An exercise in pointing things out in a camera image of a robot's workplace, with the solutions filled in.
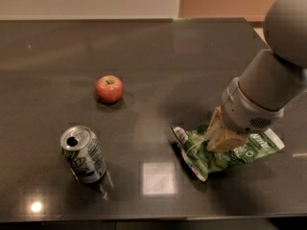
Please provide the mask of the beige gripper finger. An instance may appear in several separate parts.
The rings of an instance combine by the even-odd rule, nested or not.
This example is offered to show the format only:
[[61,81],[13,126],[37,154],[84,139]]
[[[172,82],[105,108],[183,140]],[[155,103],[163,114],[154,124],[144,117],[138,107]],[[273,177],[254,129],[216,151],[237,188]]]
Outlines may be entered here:
[[222,110],[218,106],[215,108],[211,117],[209,126],[204,134],[204,137],[208,141],[219,141],[224,133],[224,121],[222,117]]
[[206,149],[213,152],[234,150],[248,142],[247,134],[226,127],[210,128],[207,130],[205,137],[208,141]]

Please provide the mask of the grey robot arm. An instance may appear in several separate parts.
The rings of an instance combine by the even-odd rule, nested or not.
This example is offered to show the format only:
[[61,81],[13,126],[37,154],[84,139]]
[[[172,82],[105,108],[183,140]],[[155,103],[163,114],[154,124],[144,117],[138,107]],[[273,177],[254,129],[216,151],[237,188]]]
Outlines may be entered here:
[[259,51],[222,95],[204,133],[209,151],[241,147],[282,118],[285,105],[306,90],[307,0],[276,0],[264,20],[269,47]]

